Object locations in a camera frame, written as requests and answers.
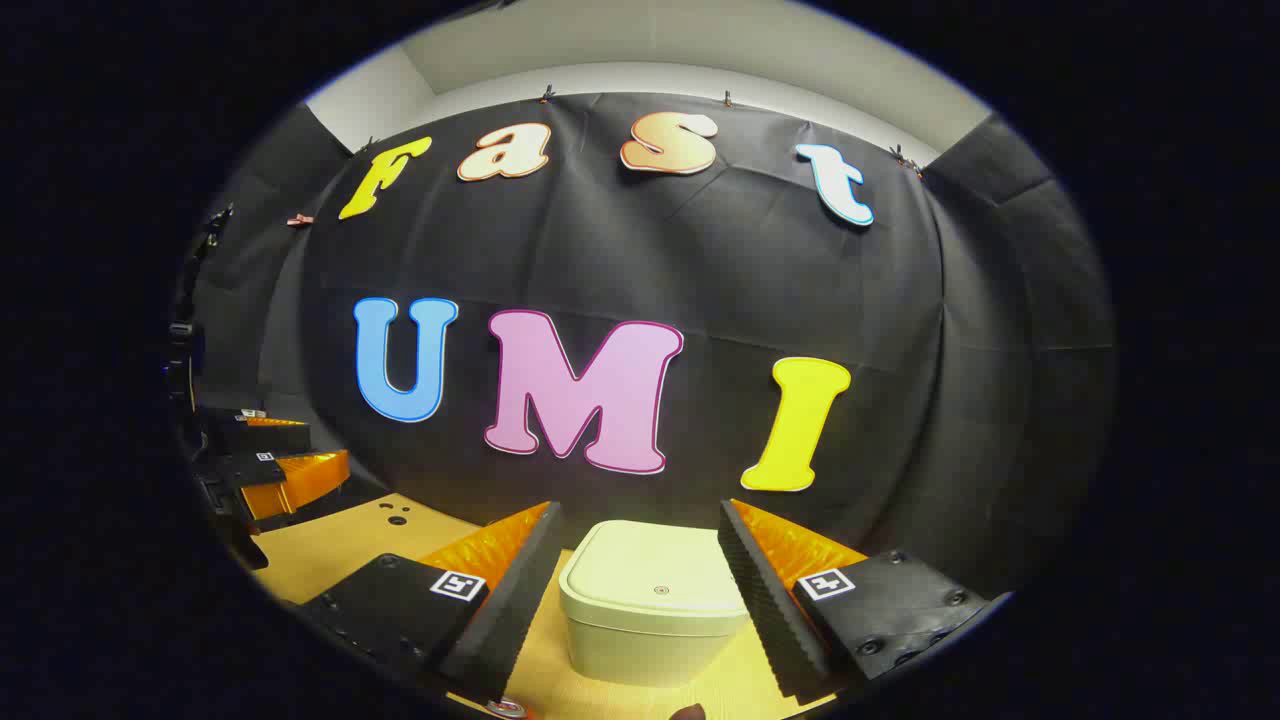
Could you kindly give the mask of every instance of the light wood surface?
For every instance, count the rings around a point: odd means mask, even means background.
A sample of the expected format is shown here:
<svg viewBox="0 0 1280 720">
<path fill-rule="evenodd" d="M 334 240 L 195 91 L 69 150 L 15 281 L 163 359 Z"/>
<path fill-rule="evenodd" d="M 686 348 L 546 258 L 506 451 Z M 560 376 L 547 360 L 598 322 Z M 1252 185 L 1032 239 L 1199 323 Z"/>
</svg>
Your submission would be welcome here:
<svg viewBox="0 0 1280 720">
<path fill-rule="evenodd" d="M 380 507 L 390 503 L 393 507 Z M 403 525 L 388 523 L 399 515 Z M 270 566 L 257 579 L 276 597 L 303 603 L 374 557 L 393 552 L 419 559 L 476 530 L 399 495 L 370 501 L 317 520 L 257 536 Z M 690 684 L 639 688 L 584 678 L 570 667 L 558 578 L 572 551 L 562 551 L 529 628 L 507 696 L 539 720 L 668 720 L 681 707 L 701 703 L 708 720 L 780 720 L 832 697 L 799 705 L 778 692 L 755 626 L 748 623 Z M 449 696 L 457 702 L 475 703 Z"/>
</svg>

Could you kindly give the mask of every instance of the pink letter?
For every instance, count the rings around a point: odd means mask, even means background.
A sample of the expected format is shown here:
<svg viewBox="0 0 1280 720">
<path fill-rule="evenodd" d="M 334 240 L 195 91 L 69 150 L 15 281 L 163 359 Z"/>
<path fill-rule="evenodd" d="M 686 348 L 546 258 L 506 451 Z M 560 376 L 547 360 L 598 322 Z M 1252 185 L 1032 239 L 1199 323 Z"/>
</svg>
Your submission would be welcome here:
<svg viewBox="0 0 1280 720">
<path fill-rule="evenodd" d="M 579 378 L 552 319 L 534 310 L 503 310 L 489 319 L 498 338 L 498 419 L 484 432 L 494 450 L 532 455 L 529 402 L 556 457 L 568 457 L 588 423 L 600 430 L 584 456 L 596 468 L 636 475 L 660 473 L 658 401 L 671 359 L 685 346 L 680 331 L 658 323 L 620 323 Z"/>
</svg>

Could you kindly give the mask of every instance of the white ceiling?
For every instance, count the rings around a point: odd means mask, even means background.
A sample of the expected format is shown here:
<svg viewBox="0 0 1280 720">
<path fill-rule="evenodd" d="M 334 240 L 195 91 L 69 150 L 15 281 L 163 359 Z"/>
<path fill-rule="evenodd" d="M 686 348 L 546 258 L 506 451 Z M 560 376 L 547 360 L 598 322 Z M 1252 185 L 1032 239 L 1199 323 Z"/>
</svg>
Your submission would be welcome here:
<svg viewBox="0 0 1280 720">
<path fill-rule="evenodd" d="M 401 47 L 436 95 L 584 63 L 701 65 L 824 95 L 945 150 L 991 111 L 902 50 L 786 0 L 520 0 Z"/>
</svg>

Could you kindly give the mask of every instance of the black backdrop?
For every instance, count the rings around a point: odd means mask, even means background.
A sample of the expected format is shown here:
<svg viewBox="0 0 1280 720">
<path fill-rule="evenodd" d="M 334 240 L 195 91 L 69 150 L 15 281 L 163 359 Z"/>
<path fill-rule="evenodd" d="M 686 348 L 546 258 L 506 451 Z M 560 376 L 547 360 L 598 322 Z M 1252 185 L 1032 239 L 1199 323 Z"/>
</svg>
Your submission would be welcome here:
<svg viewBox="0 0 1280 720">
<path fill-rule="evenodd" d="M 348 152 L 306 105 L 280 117 L 241 158 L 210 202 L 211 217 L 234 202 L 218 249 L 201 266 L 195 320 L 205 331 L 196 397 L 210 407 L 261 407 L 311 424 L 316 450 L 342 442 L 316 415 L 302 384 L 297 354 L 298 273 L 310 228 L 289 227 L 294 214 L 314 215 Z M 204 242 L 197 233 L 195 242 Z M 358 460 L 335 492 L 296 514 L 261 523 L 264 530 L 303 523 L 387 493 Z"/>
<path fill-rule="evenodd" d="M 625 169 L 631 123 L 658 110 L 709 115 L 716 164 L 687 177 Z M 480 136 L 524 122 L 552 128 L 547 167 L 456 177 Z M 430 149 L 376 205 L 338 220 L 372 154 L 422 136 Z M 795 155 L 801 142 L 836 146 L 863 172 L 870 227 L 826 209 Z M 1110 413 L 1110 309 L 1064 193 L 1002 123 L 940 168 L 922 183 L 884 149 L 804 119 L 649 94 L 511 102 L 381 140 L 348 161 L 297 269 L 310 401 L 388 487 L 474 523 L 554 498 L 573 547 L 607 519 L 713 528 L 718 501 L 739 497 L 1004 592 L 1061 537 L 1092 474 Z M 980 184 L 1000 179 L 1012 187 Z M 460 305 L 443 402 L 426 421 L 388 420 L 360 395 L 352 307 L 369 296 Z M 685 334 L 663 389 L 662 473 L 594 468 L 585 441 L 564 460 L 484 443 L 498 383 L 488 320 L 508 307 L 549 313 L 579 370 L 618 322 Z M 392 325 L 399 387 L 416 382 L 416 332 L 407 318 Z M 852 386 L 832 405 L 813 486 L 745 491 L 780 397 L 771 370 L 786 356 L 840 363 Z"/>
</svg>

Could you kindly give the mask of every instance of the white plastic container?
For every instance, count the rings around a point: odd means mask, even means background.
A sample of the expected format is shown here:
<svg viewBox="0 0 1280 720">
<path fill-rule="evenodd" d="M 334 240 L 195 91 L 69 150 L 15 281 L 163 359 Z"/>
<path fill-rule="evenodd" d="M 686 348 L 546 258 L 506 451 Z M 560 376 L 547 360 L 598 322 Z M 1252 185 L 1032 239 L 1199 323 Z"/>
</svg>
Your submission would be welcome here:
<svg viewBox="0 0 1280 720">
<path fill-rule="evenodd" d="M 559 585 L 571 666 L 611 683 L 684 685 L 748 619 L 716 530 L 600 523 Z"/>
</svg>

